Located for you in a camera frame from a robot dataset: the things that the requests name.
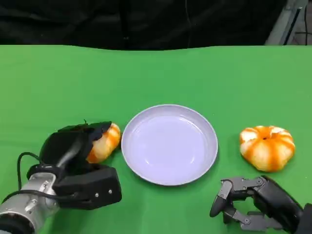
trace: small pumpkin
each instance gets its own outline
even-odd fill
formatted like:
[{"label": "small pumpkin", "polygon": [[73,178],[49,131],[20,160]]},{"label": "small pumpkin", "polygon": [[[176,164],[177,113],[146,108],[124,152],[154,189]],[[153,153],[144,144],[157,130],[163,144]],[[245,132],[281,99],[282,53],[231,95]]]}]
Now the small pumpkin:
[{"label": "small pumpkin", "polygon": [[87,161],[89,163],[99,163],[108,158],[113,150],[119,145],[121,133],[119,127],[112,123],[110,128],[103,133],[99,140],[93,141]]},{"label": "small pumpkin", "polygon": [[282,170],[295,152],[292,135],[279,127],[246,128],[239,138],[242,156],[260,171]]}]

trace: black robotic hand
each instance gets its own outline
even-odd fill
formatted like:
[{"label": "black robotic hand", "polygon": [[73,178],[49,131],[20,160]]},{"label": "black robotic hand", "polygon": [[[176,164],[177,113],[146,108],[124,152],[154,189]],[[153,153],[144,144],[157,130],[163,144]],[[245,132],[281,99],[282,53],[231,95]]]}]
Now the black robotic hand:
[{"label": "black robotic hand", "polygon": [[[224,223],[239,222],[243,230],[265,231],[267,228],[285,230],[291,234],[312,233],[312,205],[303,210],[284,189],[267,176],[256,179],[235,177],[221,180],[221,190],[210,210],[210,217],[223,212]],[[253,198],[260,212],[240,213],[233,201]]]}]

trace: black cable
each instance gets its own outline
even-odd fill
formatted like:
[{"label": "black cable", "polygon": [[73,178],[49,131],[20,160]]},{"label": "black cable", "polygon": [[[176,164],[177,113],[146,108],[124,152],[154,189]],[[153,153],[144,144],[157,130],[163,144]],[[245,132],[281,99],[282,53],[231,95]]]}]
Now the black cable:
[{"label": "black cable", "polygon": [[62,201],[62,202],[72,202],[72,201],[81,201],[82,199],[77,199],[77,193],[72,194],[72,195],[67,195],[67,196],[58,196],[58,195],[51,195],[51,194],[46,194],[44,192],[40,192],[37,190],[21,190],[21,177],[20,177],[20,161],[23,158],[23,156],[25,155],[29,155],[35,159],[37,159],[40,164],[44,164],[43,161],[34,153],[31,152],[24,152],[21,153],[19,155],[18,158],[18,181],[19,181],[19,190],[15,191],[13,193],[10,193],[8,196],[6,196],[6,198],[2,201],[2,203],[4,203],[5,201],[7,201],[8,199],[10,199],[11,197],[18,195],[18,194],[31,194],[31,195],[37,195],[37,196],[42,196],[42,197],[46,197],[49,199],[53,199],[55,201]]},{"label": "black cable", "polygon": [[41,164],[43,164],[43,161],[37,155],[35,155],[34,153],[24,152],[24,153],[21,153],[19,155],[19,158],[18,158],[18,183],[19,183],[19,190],[21,190],[20,161],[21,161],[22,157],[25,156],[25,155],[29,155],[29,156],[37,159]]},{"label": "black cable", "polygon": [[191,19],[190,19],[190,15],[189,15],[187,0],[185,0],[185,14],[186,14],[186,20],[187,20],[187,23],[189,26],[189,36],[188,36],[188,42],[187,42],[187,49],[188,49],[191,45],[191,38],[192,38],[193,29],[192,29],[192,23],[191,23]]},{"label": "black cable", "polygon": [[4,203],[6,200],[10,199],[11,197],[17,195],[17,194],[32,194],[32,195],[37,195],[37,196],[43,196],[49,199],[53,199],[55,201],[63,201],[63,202],[72,202],[72,201],[78,201],[82,199],[77,199],[77,194],[73,195],[68,195],[68,196],[58,196],[58,195],[51,195],[51,194],[46,194],[44,192],[40,192],[37,190],[19,190],[15,191],[13,193],[10,193],[6,198],[3,200],[2,203]]},{"label": "black cable", "polygon": [[312,35],[312,33],[310,33],[310,32],[296,32],[296,34],[308,34],[308,35]]},{"label": "black cable", "polygon": [[305,28],[306,28],[305,45],[308,45],[307,8],[308,8],[308,5],[307,5],[306,8],[304,9],[304,26],[305,26]]}]

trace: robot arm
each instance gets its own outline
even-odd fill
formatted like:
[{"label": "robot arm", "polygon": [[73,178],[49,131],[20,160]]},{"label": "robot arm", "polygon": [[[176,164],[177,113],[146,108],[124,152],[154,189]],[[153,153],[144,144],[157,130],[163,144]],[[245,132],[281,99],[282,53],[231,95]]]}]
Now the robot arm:
[{"label": "robot arm", "polygon": [[[265,231],[274,228],[293,234],[298,229],[304,216],[302,207],[267,176],[252,180],[242,177],[223,179],[221,184],[210,217],[223,212],[224,223],[234,220],[240,223],[243,230]],[[260,212],[248,212],[245,215],[234,208],[233,201],[245,200],[247,197],[253,198]]]},{"label": "robot arm", "polygon": [[116,170],[86,161],[93,141],[110,125],[68,126],[50,135],[40,152],[41,163],[27,173],[29,181],[0,206],[0,233],[36,233],[59,208],[92,210],[121,201]]}]

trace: plate rim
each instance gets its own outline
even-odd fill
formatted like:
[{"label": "plate rim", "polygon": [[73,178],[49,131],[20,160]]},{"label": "plate rim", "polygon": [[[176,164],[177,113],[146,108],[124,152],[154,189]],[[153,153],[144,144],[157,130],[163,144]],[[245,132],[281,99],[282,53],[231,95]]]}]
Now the plate rim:
[{"label": "plate rim", "polygon": [[[141,173],[138,173],[135,169],[133,169],[130,165],[129,165],[129,162],[127,161],[127,158],[126,156],[124,155],[124,137],[123,137],[123,134],[127,131],[127,129],[129,128],[129,125],[131,124],[131,122],[136,119],[140,114],[146,112],[146,111],[149,111],[150,109],[153,109],[153,108],[157,108],[157,107],[162,107],[162,106],[174,106],[174,107],[179,107],[179,108],[183,108],[183,109],[188,109],[189,111],[192,111],[192,112],[195,112],[197,115],[199,115],[202,119],[204,119],[206,121],[206,123],[208,123],[208,125],[210,126],[210,128],[212,129],[213,131],[213,134],[214,134],[214,137],[216,139],[216,148],[215,148],[215,152],[214,152],[214,158],[211,162],[211,164],[207,167],[207,169],[205,169],[200,175],[196,176],[195,178],[193,179],[190,179],[190,180],[186,180],[185,182],[183,183],[175,183],[175,184],[172,184],[172,183],[160,183],[160,182],[157,182],[157,181],[154,181],[152,179],[148,179],[147,177],[143,176]],[[150,183],[153,183],[153,184],[158,184],[158,185],[162,185],[162,186],[180,186],[180,185],[184,185],[184,184],[189,184],[193,181],[196,181],[198,180],[199,178],[201,178],[203,175],[205,175],[211,168],[212,166],[214,165],[215,163],[215,160],[217,158],[217,154],[218,154],[218,148],[219,148],[219,144],[218,144],[218,137],[215,133],[215,129],[213,128],[213,126],[211,125],[211,123],[199,112],[189,108],[189,107],[186,107],[186,106],[182,106],[182,105],[178,105],[178,104],[161,104],[161,105],[155,105],[155,106],[151,106],[147,109],[144,109],[142,111],[140,111],[139,113],[137,113],[134,117],[131,118],[131,120],[127,123],[126,127],[124,128],[123,132],[122,132],[122,136],[121,136],[121,152],[122,152],[122,156],[123,156],[123,159],[125,160],[127,166],[131,169],[132,172],[134,172],[136,175],[138,175],[140,178],[150,182]]]}]

